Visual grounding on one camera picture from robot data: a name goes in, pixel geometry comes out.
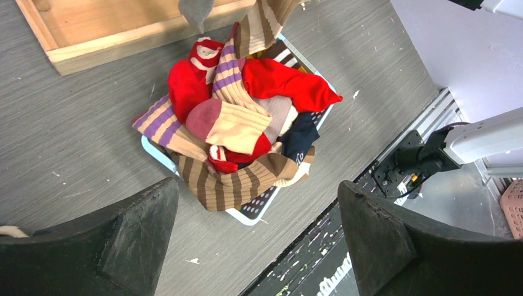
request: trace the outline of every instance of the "pile of socks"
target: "pile of socks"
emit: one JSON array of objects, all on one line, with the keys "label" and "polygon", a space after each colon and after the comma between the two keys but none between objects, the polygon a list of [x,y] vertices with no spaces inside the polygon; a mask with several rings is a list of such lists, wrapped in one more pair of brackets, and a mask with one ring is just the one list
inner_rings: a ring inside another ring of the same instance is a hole
[{"label": "pile of socks", "polygon": [[279,27],[267,29],[269,20],[251,13],[233,25],[225,43],[198,39],[171,69],[168,96],[133,121],[174,155],[180,175],[210,211],[306,178],[319,138],[312,113],[342,100],[325,80],[307,73],[283,41],[263,33],[277,35],[289,13],[274,12],[269,19],[280,20]]}]

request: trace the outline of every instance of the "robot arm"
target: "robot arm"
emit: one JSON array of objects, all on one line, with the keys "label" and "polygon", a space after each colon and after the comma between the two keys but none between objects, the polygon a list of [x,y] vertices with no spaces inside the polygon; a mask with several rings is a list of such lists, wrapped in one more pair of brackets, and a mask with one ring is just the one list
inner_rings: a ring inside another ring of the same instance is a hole
[{"label": "robot arm", "polygon": [[494,14],[505,14],[523,20],[521,0],[449,0],[470,10],[485,9]]},{"label": "robot arm", "polygon": [[445,138],[444,153],[460,165],[523,149],[523,108],[470,125],[455,126]]},{"label": "robot arm", "polygon": [[[376,165],[373,179],[387,199],[408,196],[432,175],[507,151],[523,149],[523,108],[477,123],[455,123],[434,131],[423,142],[416,131]],[[406,193],[394,193],[411,177]]]}]

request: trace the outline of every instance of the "brown striped sock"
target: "brown striped sock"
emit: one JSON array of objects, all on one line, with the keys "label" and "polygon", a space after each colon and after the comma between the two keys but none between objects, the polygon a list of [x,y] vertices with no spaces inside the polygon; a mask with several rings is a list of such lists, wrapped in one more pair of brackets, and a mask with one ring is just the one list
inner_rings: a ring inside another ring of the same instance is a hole
[{"label": "brown striped sock", "polygon": [[236,54],[247,57],[269,48],[300,0],[256,0],[247,11],[234,37]]},{"label": "brown striped sock", "polygon": [[307,152],[307,155],[303,159],[303,162],[300,164],[300,167],[298,168],[298,171],[296,172],[296,175],[292,177],[292,179],[281,179],[274,183],[274,186],[276,187],[289,187],[295,183],[298,183],[300,181],[303,181],[304,179],[307,179],[309,177],[309,169],[312,163],[314,162],[314,156],[316,153],[316,149],[314,146],[309,149]]},{"label": "brown striped sock", "polygon": [[260,57],[261,59],[272,59],[280,64],[284,64],[289,68],[294,68],[298,70],[300,68],[300,63],[292,55],[290,50],[285,45],[285,42],[278,40],[274,43],[269,49],[267,49]]},{"label": "brown striped sock", "polygon": [[279,154],[266,154],[235,173],[215,173],[209,165],[190,157],[175,155],[178,171],[204,208],[225,211],[264,193],[277,180],[292,179],[298,165]]}]

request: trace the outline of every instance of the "red sock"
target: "red sock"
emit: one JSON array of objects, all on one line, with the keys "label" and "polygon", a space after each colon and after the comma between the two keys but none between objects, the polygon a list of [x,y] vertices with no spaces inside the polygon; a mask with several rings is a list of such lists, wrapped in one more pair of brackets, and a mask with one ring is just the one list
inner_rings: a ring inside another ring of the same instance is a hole
[{"label": "red sock", "polygon": [[289,97],[300,113],[320,112],[343,100],[320,76],[289,68],[273,59],[247,59],[242,77],[252,97]]},{"label": "red sock", "polygon": [[252,155],[237,153],[225,149],[225,157],[227,158],[228,162],[252,163],[260,156],[269,153],[271,148],[272,145],[267,136],[265,136],[265,134],[261,134],[261,136],[258,138],[258,141],[256,142],[256,146],[254,147]]},{"label": "red sock", "polygon": [[188,60],[180,60],[171,69],[167,79],[169,98],[182,124],[194,107],[210,98],[222,48],[223,43],[200,38],[192,46]]},{"label": "red sock", "polygon": [[227,161],[223,147],[212,145],[209,147],[209,162],[213,165],[216,171],[222,174],[232,174],[238,170],[238,165]]},{"label": "red sock", "polygon": [[182,124],[185,124],[189,112],[194,107],[210,97],[209,91],[200,82],[187,60],[180,60],[169,73],[169,98],[173,103],[175,115]]},{"label": "red sock", "polygon": [[209,37],[198,39],[189,53],[189,63],[198,81],[207,86],[209,93],[216,74],[216,66],[220,61],[224,44],[211,40]]}]

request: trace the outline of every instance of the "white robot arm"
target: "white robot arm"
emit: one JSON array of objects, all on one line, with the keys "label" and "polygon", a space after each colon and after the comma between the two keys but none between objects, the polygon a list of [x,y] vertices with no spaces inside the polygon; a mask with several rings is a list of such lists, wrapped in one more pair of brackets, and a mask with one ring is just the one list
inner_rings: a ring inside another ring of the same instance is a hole
[{"label": "white robot arm", "polygon": [[443,149],[457,164],[523,149],[523,108],[470,125],[455,126],[445,138]]}]

